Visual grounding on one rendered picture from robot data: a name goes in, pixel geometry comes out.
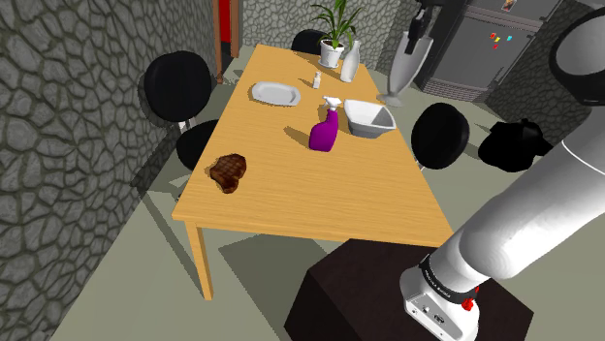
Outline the green plant in white pot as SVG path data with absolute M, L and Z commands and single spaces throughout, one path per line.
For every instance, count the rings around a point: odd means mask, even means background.
M 345 36 L 348 39 L 349 46 L 352 46 L 353 36 L 357 34 L 353 21 L 365 8 L 357 8 L 350 16 L 345 15 L 347 0 L 334 0 L 334 5 L 331 8 L 320 4 L 313 4 L 312 8 L 322 10 L 322 13 L 313 18 L 312 21 L 323 20 L 329 25 L 329 31 L 317 41 L 317 45 L 321 48 L 320 63 L 325 67 L 334 69 L 337 67 L 338 60 L 344 51 L 341 38 Z

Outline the black round chair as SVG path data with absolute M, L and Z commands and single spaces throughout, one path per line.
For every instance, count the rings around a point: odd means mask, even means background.
M 143 89 L 151 111 L 183 129 L 176 141 L 177 157 L 192 171 L 218 123 L 217 119 L 191 122 L 206 107 L 212 92 L 206 61 L 186 50 L 161 55 L 147 67 Z
M 469 131 L 467 119 L 454 106 L 428 106 L 411 133 L 410 145 L 420 171 L 442 170 L 456 162 L 468 144 Z
M 315 29 L 304 29 L 295 36 L 291 50 L 320 55 L 320 42 L 328 38 L 329 36 L 325 32 Z

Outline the black lumpy bag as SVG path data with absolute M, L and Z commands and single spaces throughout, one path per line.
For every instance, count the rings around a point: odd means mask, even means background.
M 478 148 L 479 158 L 486 164 L 506 172 L 529 169 L 536 156 L 545 156 L 553 146 L 540 127 L 523 118 L 520 122 L 496 122 Z

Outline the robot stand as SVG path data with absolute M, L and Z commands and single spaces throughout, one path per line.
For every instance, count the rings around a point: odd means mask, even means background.
M 350 239 L 312 266 L 285 322 L 292 341 L 439 341 L 404 310 L 399 277 L 432 247 Z

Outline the light wooden table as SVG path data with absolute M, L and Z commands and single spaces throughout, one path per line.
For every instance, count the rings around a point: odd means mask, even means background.
M 321 83 L 313 79 L 321 72 Z M 296 106 L 252 97 L 259 81 L 296 87 Z M 399 131 L 377 139 L 341 128 L 330 152 L 308 148 L 325 115 L 324 96 L 374 102 L 366 68 L 351 82 L 321 70 L 316 56 L 257 45 L 173 211 L 184 223 L 205 299 L 211 284 L 204 229 L 344 241 L 350 238 L 437 247 L 451 228 Z M 209 169 L 239 154 L 246 172 L 224 194 Z

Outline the white angular bowl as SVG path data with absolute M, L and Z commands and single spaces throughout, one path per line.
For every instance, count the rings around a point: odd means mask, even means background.
M 397 128 L 395 119 L 385 106 L 346 99 L 343 107 L 353 136 L 376 139 Z

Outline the purple spray bottle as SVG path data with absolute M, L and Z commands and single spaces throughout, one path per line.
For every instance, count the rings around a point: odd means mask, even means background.
M 337 107 L 341 100 L 336 97 L 324 96 L 325 104 L 328 106 L 327 115 L 324 121 L 317 123 L 312 127 L 308 147 L 312 150 L 330 152 L 338 132 L 338 112 Z

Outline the white and black upright vacuum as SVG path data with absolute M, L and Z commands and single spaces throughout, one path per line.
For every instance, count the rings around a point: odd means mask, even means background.
M 426 35 L 433 6 L 422 5 L 404 31 L 394 56 L 388 76 L 387 93 L 377 99 L 388 106 L 401 107 L 398 94 L 406 89 L 418 75 L 429 55 L 433 38 Z

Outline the brown grilled steak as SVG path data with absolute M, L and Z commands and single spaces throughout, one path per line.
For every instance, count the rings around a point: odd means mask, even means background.
M 245 174 L 246 168 L 245 158 L 233 153 L 219 157 L 215 165 L 209 169 L 209 175 L 218 183 L 224 194 L 231 194 L 238 188 L 239 180 Z

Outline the grey refrigerator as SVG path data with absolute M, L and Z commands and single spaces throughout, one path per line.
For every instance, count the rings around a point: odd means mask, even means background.
M 433 44 L 414 79 L 435 96 L 483 102 L 562 0 L 436 0 Z

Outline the white oval plate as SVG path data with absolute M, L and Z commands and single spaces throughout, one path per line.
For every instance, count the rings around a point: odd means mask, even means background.
M 252 86 L 251 93 L 255 100 L 276 106 L 293 107 L 301 99 L 296 87 L 271 81 L 257 82 Z

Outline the red door with wooden frame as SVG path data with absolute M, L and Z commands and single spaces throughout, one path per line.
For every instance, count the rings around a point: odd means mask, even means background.
M 215 48 L 216 81 L 223 82 L 224 69 L 222 64 L 223 34 L 229 33 L 230 53 L 232 58 L 239 57 L 240 50 L 240 0 L 211 0 L 213 45 Z

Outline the white slim vase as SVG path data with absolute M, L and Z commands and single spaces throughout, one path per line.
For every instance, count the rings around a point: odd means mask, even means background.
M 361 42 L 355 40 L 346 54 L 341 67 L 341 81 L 351 82 L 354 79 L 360 64 L 360 45 Z

